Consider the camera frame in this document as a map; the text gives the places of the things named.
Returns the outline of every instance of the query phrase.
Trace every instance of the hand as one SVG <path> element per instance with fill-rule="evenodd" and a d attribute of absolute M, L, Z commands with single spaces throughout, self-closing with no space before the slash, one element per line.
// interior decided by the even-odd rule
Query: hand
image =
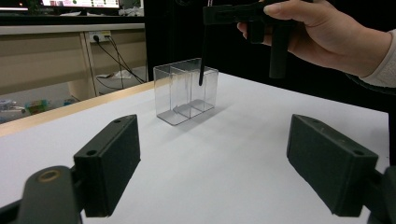
<path fill-rule="evenodd" d="M 289 0 L 266 6 L 264 12 L 275 19 L 299 21 L 290 37 L 290 53 L 351 75 L 371 75 L 390 47 L 391 34 L 360 25 L 325 0 Z M 247 25 L 237 27 L 246 37 Z M 263 44 L 271 45 L 271 35 L 265 35 Z"/>

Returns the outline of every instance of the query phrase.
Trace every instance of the sleeve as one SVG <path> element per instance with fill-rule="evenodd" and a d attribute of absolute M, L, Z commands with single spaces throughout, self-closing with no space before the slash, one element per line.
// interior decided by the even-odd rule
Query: sleeve
<path fill-rule="evenodd" d="M 375 85 L 371 85 L 371 84 L 368 84 L 368 83 L 362 81 L 360 78 L 358 78 L 356 76 L 352 76 L 349 74 L 346 74 L 346 76 L 349 77 L 352 81 L 354 81 L 358 85 L 360 85 L 368 90 L 378 91 L 378 92 L 389 94 L 389 95 L 396 95 L 396 88 L 375 86 Z"/>
<path fill-rule="evenodd" d="M 384 60 L 370 76 L 360 80 L 373 86 L 396 88 L 396 29 L 389 32 L 392 43 Z"/>

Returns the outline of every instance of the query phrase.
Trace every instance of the black background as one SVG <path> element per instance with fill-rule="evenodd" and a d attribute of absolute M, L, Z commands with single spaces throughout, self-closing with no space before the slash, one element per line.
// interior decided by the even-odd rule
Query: black background
<path fill-rule="evenodd" d="M 214 0 L 215 5 L 243 5 L 251 0 Z M 192 58 L 200 58 L 204 38 L 202 7 L 196 1 L 182 7 L 173 0 L 146 1 L 145 17 L 148 47 L 148 69 Z M 389 31 L 396 28 L 391 0 L 338 0 L 333 4 L 364 26 Z M 287 78 L 268 77 L 270 48 L 251 45 L 236 29 L 236 24 L 209 26 L 206 65 L 220 72 L 258 81 L 350 105 L 358 105 L 389 113 L 391 163 L 395 164 L 395 96 L 364 89 L 345 74 L 313 65 L 289 55 Z"/>

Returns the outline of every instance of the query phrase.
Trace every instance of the clear container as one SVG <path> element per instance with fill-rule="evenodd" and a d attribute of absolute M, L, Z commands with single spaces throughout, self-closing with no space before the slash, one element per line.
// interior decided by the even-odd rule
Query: clear container
<path fill-rule="evenodd" d="M 157 117 L 177 125 L 215 107 L 219 71 L 205 67 L 199 85 L 201 59 L 154 67 Z"/>

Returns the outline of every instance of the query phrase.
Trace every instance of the white tabletop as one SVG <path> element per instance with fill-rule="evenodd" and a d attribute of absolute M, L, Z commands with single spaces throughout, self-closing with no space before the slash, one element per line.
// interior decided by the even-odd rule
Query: white tabletop
<path fill-rule="evenodd" d="M 154 91 L 0 138 L 0 206 L 28 176 L 71 167 L 73 155 L 111 120 L 138 117 L 141 159 L 112 217 L 84 223 L 365 223 L 333 216 L 286 157 L 290 119 L 319 119 L 389 166 L 388 114 L 219 75 L 216 108 L 177 126 L 156 118 Z"/>

